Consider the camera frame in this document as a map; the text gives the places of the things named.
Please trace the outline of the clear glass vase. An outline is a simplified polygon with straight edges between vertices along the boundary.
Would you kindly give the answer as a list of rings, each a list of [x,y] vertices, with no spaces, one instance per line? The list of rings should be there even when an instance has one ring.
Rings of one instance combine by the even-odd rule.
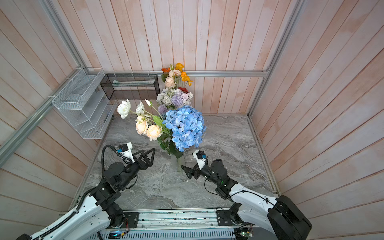
[[[185,164],[185,157],[182,155],[181,157],[177,158],[175,155],[171,155],[171,162],[172,167],[177,172],[182,172],[183,169],[181,168],[181,165]]]

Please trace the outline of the blue hydrangea stem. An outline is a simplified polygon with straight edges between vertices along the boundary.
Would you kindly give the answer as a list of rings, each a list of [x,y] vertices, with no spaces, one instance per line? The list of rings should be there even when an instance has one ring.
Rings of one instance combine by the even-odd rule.
[[[167,150],[177,159],[185,150],[199,147],[207,129],[203,114],[188,105],[166,112],[163,124],[170,131]]]

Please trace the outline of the lilac pompom flower spray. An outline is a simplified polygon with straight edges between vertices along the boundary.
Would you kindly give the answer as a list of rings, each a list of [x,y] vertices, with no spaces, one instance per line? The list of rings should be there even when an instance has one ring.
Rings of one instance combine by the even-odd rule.
[[[169,110],[177,110],[185,103],[184,92],[180,89],[163,89],[157,95],[158,112],[164,115]]]

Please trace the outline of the red gerbera stem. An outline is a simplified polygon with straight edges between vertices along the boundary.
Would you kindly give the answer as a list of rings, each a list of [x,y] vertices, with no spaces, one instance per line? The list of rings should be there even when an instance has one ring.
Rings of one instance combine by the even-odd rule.
[[[179,87],[179,90],[181,90],[184,93],[189,93],[189,91],[186,88]]]

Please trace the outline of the peach rose spray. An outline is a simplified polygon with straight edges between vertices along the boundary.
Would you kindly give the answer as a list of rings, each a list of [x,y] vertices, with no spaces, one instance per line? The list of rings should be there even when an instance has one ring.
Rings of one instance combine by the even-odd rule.
[[[171,71],[168,74],[162,74],[162,81],[165,84],[165,88],[174,89],[178,85],[178,80],[174,77],[175,65],[170,65],[169,68]]]

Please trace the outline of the yellow poppy spray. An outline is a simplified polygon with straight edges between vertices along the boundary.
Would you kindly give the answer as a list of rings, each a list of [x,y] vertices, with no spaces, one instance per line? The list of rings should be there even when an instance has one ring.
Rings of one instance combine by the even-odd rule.
[[[186,88],[190,87],[193,83],[193,80],[188,76],[188,74],[184,71],[184,65],[181,63],[177,63],[174,68],[174,77],[178,80],[178,86]]]

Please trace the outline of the cream rose spray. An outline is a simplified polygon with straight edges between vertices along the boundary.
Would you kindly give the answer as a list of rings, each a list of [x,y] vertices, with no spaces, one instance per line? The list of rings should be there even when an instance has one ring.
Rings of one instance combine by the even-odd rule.
[[[165,151],[170,151],[170,130],[163,124],[163,118],[157,115],[138,115],[136,131],[139,135],[144,135],[150,141],[158,141],[160,147]]]

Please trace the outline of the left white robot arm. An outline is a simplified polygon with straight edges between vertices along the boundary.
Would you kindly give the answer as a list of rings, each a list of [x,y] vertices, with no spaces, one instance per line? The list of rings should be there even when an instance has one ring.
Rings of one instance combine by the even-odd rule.
[[[20,240],[81,240],[92,234],[99,234],[107,228],[122,229],[123,234],[137,225],[138,213],[125,214],[116,203],[124,190],[136,184],[139,171],[152,167],[156,150],[126,151],[108,146],[127,163],[115,162],[108,168],[102,164],[102,178],[99,184],[86,191],[76,207],[51,225],[32,234],[22,234]]]

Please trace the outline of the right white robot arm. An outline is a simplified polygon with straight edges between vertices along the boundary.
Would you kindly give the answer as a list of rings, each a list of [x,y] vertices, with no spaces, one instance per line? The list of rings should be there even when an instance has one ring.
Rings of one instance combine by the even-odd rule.
[[[256,225],[279,240],[307,239],[313,225],[287,196],[270,197],[244,187],[228,175],[221,159],[209,166],[208,159],[197,158],[194,170],[194,177],[203,176],[215,184],[216,195],[233,203],[229,211],[236,225]]]

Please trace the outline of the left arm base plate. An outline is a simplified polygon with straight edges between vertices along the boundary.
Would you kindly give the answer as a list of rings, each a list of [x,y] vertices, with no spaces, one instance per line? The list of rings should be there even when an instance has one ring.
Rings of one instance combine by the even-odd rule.
[[[111,219],[110,227],[114,229],[135,229],[138,226],[139,212],[124,212]]]

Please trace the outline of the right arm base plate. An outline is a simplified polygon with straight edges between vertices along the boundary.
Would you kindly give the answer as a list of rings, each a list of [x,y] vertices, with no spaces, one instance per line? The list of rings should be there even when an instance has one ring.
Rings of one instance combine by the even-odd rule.
[[[219,207],[216,208],[215,212],[217,215],[217,223],[219,226],[238,226],[243,223],[238,213],[231,209],[225,210]]]

